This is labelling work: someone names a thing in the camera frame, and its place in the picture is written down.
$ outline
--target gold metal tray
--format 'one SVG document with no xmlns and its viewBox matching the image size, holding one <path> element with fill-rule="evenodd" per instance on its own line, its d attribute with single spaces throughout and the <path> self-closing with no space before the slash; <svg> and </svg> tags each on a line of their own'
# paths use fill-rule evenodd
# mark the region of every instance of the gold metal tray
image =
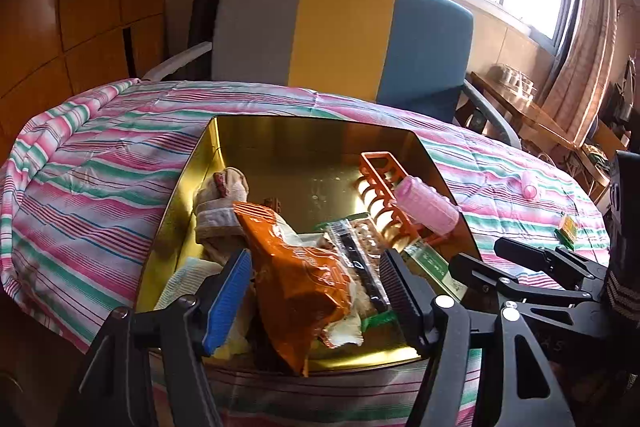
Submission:
<svg viewBox="0 0 640 427">
<path fill-rule="evenodd" d="M 360 153 L 388 151 L 407 173 L 418 176 L 456 204 L 444 179 L 418 137 L 379 125 L 296 116 L 218 116 L 202 134 L 178 179 L 151 245 L 138 288 L 136 311 L 155 306 L 169 277 L 187 257 L 202 257 L 194 240 L 193 197 L 202 182 L 223 168 L 236 167 L 249 183 L 249 200 L 277 197 L 282 217 L 298 233 L 324 221 L 366 210 L 354 182 Z M 480 258 L 464 219 L 437 250 L 448 261 L 465 252 Z M 406 362 L 417 353 L 404 343 L 396 325 L 370 328 L 362 346 L 328 349 L 314 344 L 310 371 L 362 369 Z M 248 363 L 234 357 L 230 365 Z M 210 363 L 225 363 L 207 359 Z"/>
</svg>

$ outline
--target curtain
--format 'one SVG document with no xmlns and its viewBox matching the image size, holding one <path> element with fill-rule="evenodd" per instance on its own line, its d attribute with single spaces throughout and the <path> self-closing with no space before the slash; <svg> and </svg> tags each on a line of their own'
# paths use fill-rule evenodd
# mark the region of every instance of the curtain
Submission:
<svg viewBox="0 0 640 427">
<path fill-rule="evenodd" d="M 616 42 L 616 0 L 580 0 L 569 52 L 542 109 L 581 146 L 607 85 Z"/>
<path fill-rule="evenodd" d="M 570 0 L 569 2 L 569 13 L 567 16 L 566 25 L 562 29 L 562 37 L 560 39 L 560 43 L 558 46 L 558 50 L 556 51 L 556 58 L 554 59 L 554 63 L 551 66 L 551 71 L 549 72 L 548 77 L 545 79 L 544 84 L 542 84 L 541 89 L 538 90 L 538 95 L 534 98 L 534 101 L 538 105 L 542 105 L 542 103 L 546 100 L 546 97 L 549 94 L 549 91 L 553 87 L 562 66 L 566 62 L 567 55 L 569 54 L 569 47 L 573 41 L 575 35 L 575 27 L 578 20 L 578 10 L 580 8 L 580 0 Z"/>
</svg>

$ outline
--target chair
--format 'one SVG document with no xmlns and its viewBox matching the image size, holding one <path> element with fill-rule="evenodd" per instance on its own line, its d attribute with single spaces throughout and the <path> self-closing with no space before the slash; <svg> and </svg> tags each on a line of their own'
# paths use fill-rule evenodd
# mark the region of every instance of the chair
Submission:
<svg viewBox="0 0 640 427">
<path fill-rule="evenodd" d="M 450 0 L 194 0 L 190 43 L 149 71 L 161 80 L 197 57 L 190 78 L 307 87 L 453 122 L 463 91 L 520 149 L 513 129 L 465 80 L 473 17 Z M 217 4 L 212 12 L 211 4 Z M 208 20 L 200 15 L 209 10 Z"/>
</svg>

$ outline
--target plastic wrapper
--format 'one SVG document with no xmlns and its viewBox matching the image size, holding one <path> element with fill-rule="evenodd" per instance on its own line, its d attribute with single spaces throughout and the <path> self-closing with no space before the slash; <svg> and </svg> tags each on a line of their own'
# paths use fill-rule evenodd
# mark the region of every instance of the plastic wrapper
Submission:
<svg viewBox="0 0 640 427">
<path fill-rule="evenodd" d="M 350 223 L 363 252 L 367 255 L 370 265 L 374 268 L 376 274 L 380 276 L 380 257 L 389 248 L 385 238 L 378 231 L 370 217 L 350 219 Z"/>
<path fill-rule="evenodd" d="M 396 322 L 396 312 L 389 309 L 384 313 L 379 313 L 378 315 L 372 315 L 371 317 L 367 317 L 362 320 L 361 328 L 362 333 L 367 331 L 369 328 L 377 328 L 378 326 L 383 326 L 385 324 L 391 324 Z"/>
<path fill-rule="evenodd" d="M 382 287 L 378 271 L 372 266 L 360 246 L 356 233 L 347 219 L 327 225 L 327 233 L 348 267 L 357 287 L 356 307 L 360 317 L 383 313 L 389 309 L 389 301 Z"/>
<path fill-rule="evenodd" d="M 349 274 L 338 254 L 287 245 L 272 209 L 236 202 L 234 211 L 252 252 L 264 330 L 292 370 L 306 376 L 313 340 L 351 312 Z"/>
<path fill-rule="evenodd" d="M 362 331 L 362 319 L 357 310 L 352 308 L 349 315 L 327 324 L 320 333 L 320 340 L 327 347 L 340 347 L 344 344 L 361 346 L 364 342 Z"/>
</svg>

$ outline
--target pink and green striped fabric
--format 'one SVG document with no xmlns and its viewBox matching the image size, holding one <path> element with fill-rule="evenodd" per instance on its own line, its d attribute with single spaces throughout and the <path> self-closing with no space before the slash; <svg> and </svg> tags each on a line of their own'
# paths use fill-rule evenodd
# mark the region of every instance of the pink and green striped fabric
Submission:
<svg viewBox="0 0 640 427">
<path fill-rule="evenodd" d="M 545 275 L 496 258 L 495 239 L 506 236 L 553 247 L 562 213 L 580 225 L 578 251 L 600 263 L 608 260 L 602 218 L 574 180 L 527 153 L 463 128 L 309 89 L 129 79 L 38 115 L 16 139 L 1 171 L 0 274 L 7 294 L 85 351 L 111 309 L 133 305 L 148 248 L 191 150 L 212 116 L 230 113 L 337 118 L 414 131 L 462 208 L 484 260 L 523 282 L 554 285 Z M 519 176 L 526 169 L 539 179 L 539 201 L 526 201 L 520 194 Z M 470 370 L 475 357 L 472 352 Z M 325 405 L 314 401 L 316 409 L 301 409 L 300 414 L 316 411 L 315 421 L 322 425 L 401 425 L 423 371 L 417 363 L 368 372 L 359 384 L 356 375 L 344 377 L 346 383 L 327 380 L 331 384 L 314 384 L 314 377 L 299 383 L 300 389 L 282 380 L 273 404 L 276 395 L 289 401 L 296 393 L 322 395 L 327 385 L 333 398 L 326 397 Z M 462 423 L 470 421 L 469 397 L 477 385 L 477 371 L 470 375 Z M 248 390 L 265 386 L 259 376 L 216 376 L 221 378 L 214 391 L 226 386 L 231 397 L 225 406 L 233 419 L 230 425 L 244 425 L 251 417 L 262 422 L 252 425 L 267 426 L 283 417 L 277 405 L 263 403 L 266 412 L 251 409 L 255 396 L 248 399 Z M 370 393 L 359 389 L 351 401 L 341 399 L 341 385 L 359 385 Z M 337 411 L 338 402 L 351 404 L 347 409 L 357 409 L 359 415 L 330 413 Z M 309 425 L 308 419 L 298 421 Z"/>
</svg>

